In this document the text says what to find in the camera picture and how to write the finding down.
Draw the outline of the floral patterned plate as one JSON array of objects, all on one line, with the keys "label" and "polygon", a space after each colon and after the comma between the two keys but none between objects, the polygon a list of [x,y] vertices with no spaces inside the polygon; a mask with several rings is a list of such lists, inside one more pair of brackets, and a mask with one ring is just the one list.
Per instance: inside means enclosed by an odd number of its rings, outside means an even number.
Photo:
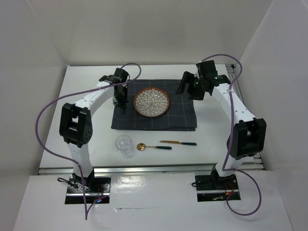
[{"label": "floral patterned plate", "polygon": [[157,117],[169,108],[168,95],[158,88],[145,88],[139,91],[133,100],[135,110],[145,117]]}]

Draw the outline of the dark grey checked cloth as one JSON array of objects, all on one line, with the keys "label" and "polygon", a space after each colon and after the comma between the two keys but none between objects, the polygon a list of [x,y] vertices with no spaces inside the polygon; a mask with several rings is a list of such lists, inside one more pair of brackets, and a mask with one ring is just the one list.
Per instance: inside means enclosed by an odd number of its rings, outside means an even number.
[{"label": "dark grey checked cloth", "polygon": [[[195,131],[197,119],[193,101],[187,92],[176,95],[179,79],[136,80],[128,85],[128,104],[126,111],[115,107],[112,129],[146,131]],[[155,87],[167,93],[170,104],[165,113],[156,117],[146,117],[136,111],[134,97],[141,90]]]}]

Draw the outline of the clear drinking glass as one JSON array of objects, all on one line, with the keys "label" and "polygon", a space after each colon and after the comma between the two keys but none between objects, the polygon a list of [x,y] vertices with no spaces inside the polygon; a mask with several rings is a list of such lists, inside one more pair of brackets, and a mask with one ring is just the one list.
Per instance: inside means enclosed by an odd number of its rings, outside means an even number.
[{"label": "clear drinking glass", "polygon": [[121,135],[115,141],[115,147],[127,158],[133,156],[133,141],[130,136]]}]

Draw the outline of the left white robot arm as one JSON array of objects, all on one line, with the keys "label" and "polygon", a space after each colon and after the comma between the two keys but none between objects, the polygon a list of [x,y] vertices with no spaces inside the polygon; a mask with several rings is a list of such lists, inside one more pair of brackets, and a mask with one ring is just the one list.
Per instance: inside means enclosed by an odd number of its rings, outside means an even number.
[{"label": "left white robot arm", "polygon": [[96,85],[97,91],[86,94],[75,103],[62,106],[59,133],[67,143],[73,164],[73,178],[84,192],[95,186],[94,168],[90,162],[88,143],[93,135],[92,116],[110,98],[123,112],[127,108],[129,80],[127,71],[117,68],[114,74],[103,76]]}]

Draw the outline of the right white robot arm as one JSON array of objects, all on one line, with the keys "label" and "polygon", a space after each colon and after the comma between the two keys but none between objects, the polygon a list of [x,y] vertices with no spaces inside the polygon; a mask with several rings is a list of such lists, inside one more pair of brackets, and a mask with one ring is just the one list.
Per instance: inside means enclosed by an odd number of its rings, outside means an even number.
[{"label": "right white robot arm", "polygon": [[267,124],[253,115],[234,92],[226,75],[219,75],[213,60],[199,62],[195,74],[185,71],[176,94],[185,90],[190,99],[201,101],[209,93],[222,107],[231,122],[227,156],[213,168],[212,187],[222,188],[242,163],[264,148]]}]

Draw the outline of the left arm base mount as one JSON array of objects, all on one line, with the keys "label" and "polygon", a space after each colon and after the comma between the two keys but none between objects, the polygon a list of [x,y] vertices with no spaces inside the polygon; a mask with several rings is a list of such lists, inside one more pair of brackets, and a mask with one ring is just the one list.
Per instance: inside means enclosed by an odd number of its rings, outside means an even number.
[{"label": "left arm base mount", "polygon": [[[67,184],[64,202],[66,205],[78,205],[84,203],[82,185],[80,182],[75,181],[72,176],[70,176],[68,180],[59,177],[57,181]],[[95,178],[92,186],[85,186],[87,204],[92,204],[94,201],[96,204],[108,204],[110,202],[110,187],[110,177]]]}]

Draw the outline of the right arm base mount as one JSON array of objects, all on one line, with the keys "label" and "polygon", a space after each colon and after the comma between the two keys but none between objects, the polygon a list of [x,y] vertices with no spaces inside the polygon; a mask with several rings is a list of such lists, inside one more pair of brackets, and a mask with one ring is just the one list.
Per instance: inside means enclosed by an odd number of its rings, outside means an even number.
[{"label": "right arm base mount", "polygon": [[234,174],[220,178],[216,173],[210,175],[196,175],[191,186],[196,189],[198,202],[214,202],[240,200],[239,186]]}]

